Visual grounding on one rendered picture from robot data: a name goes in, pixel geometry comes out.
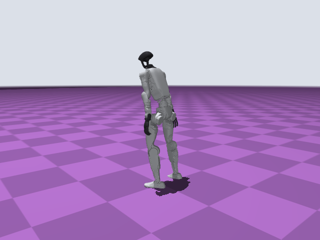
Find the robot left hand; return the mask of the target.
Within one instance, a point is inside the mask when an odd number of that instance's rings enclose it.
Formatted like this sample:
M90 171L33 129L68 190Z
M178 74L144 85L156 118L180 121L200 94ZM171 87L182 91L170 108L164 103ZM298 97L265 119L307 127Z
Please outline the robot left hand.
M146 135L151 135L151 133L149 132L149 121L151 120L151 114L149 113L148 115L147 115L147 118L144 118L145 119L145 123L144 123L144 133L146 134Z

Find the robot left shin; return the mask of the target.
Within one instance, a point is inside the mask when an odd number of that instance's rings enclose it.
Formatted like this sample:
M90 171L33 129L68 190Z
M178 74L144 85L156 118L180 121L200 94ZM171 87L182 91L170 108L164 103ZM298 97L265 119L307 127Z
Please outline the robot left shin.
M155 179L155 183L160 183L160 156L158 155L158 150L156 148L151 148L150 151L147 150L150 167Z

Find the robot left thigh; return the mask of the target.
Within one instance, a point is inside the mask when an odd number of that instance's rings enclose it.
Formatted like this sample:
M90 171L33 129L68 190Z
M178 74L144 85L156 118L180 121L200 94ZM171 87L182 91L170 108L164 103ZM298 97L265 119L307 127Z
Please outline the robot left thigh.
M154 145L155 139L157 137L158 133L158 127L157 125L161 125L163 122L164 114L162 112L157 112L152 114L151 120L149 120L149 127L148 131L151 133L150 135L145 135L146 138L146 145L148 152L150 153L151 148L156 148L158 150L158 155L160 153L160 148L156 145Z

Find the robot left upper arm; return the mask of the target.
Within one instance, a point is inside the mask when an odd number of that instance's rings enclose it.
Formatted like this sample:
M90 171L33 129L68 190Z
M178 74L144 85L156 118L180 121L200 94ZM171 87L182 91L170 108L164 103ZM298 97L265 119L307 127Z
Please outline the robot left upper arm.
M143 72L141 72L139 74L139 78L141 80L142 88L143 88L144 92L147 94L148 99L151 97L150 85L149 85L149 77L150 77L149 70L143 71Z

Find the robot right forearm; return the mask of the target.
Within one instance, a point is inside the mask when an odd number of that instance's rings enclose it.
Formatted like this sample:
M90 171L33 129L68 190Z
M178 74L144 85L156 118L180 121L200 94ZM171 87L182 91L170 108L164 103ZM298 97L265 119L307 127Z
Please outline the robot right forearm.
M165 98L165 101L167 101L168 106L171 106L171 109L173 110L173 105L172 105L171 99L172 99L171 94L169 94L169 96Z

